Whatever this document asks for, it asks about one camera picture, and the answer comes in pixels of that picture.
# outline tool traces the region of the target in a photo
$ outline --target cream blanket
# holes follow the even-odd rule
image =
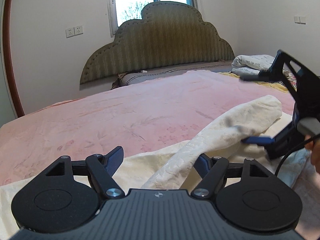
[[[261,133],[274,136],[291,121],[291,118],[290,115],[282,113],[281,103],[273,96],[253,100],[224,113],[190,141],[125,158],[113,178],[125,192],[129,188],[186,188],[190,191],[200,181],[192,166],[202,153],[210,157],[223,156],[231,162],[243,162],[244,158],[253,157],[274,171],[278,161],[269,162],[262,148],[241,145],[240,140]],[[309,152],[302,150],[285,162],[280,176],[289,186],[294,184],[308,156]],[[33,178],[0,187],[2,240],[18,230],[11,214],[11,201],[31,179]],[[75,179],[89,185],[86,177],[75,176]],[[229,179],[228,184],[235,181],[237,179]]]

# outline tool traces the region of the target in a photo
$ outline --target ribbed plastic surface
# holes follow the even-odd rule
[[[191,198],[184,190],[133,189],[109,200],[86,225],[61,234],[23,229],[12,240],[301,240],[295,231],[252,235],[227,224],[208,201]]]

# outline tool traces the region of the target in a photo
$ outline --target upholstered headboard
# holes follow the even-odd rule
[[[89,57],[80,84],[122,72],[234,57],[231,46],[196,8],[153,2],[143,8],[142,20],[124,22],[114,41]]]

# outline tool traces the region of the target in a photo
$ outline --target tree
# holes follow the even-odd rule
[[[142,19],[141,11],[149,2],[135,2],[130,3],[130,5],[121,13],[122,22],[131,20],[131,19]]]

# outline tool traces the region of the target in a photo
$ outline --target metal screw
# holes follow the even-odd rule
[[[106,191],[106,194],[109,196],[109,197],[118,197],[121,195],[121,190],[119,190],[118,188],[110,188]]]
[[[209,195],[209,191],[205,188],[197,188],[193,193],[198,197],[205,197]]]

